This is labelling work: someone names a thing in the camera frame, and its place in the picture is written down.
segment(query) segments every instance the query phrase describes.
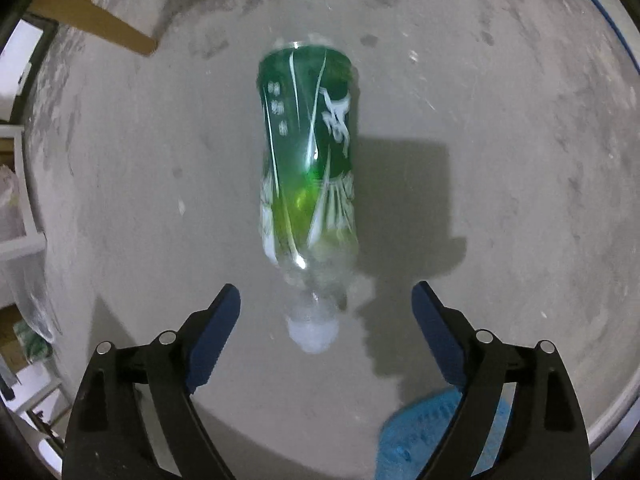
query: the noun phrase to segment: gray floor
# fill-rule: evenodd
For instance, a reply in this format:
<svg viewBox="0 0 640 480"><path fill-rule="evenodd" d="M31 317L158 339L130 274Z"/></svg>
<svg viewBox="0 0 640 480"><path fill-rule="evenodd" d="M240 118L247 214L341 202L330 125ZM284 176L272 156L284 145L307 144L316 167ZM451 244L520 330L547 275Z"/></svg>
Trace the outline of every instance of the gray floor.
<svg viewBox="0 0 640 480"><path fill-rule="evenodd" d="M588 425L628 383L640 80L590 2L100 1L161 43L145 59L64 30L38 80L28 155L72 391L97 342L146 343L232 282L241 318L195 396L232 470L371 478L380 425L444 386L410 315L421 278L504 341L555 341ZM257 64L310 34L360 90L360 265L319 356L287 336L258 232Z"/></svg>

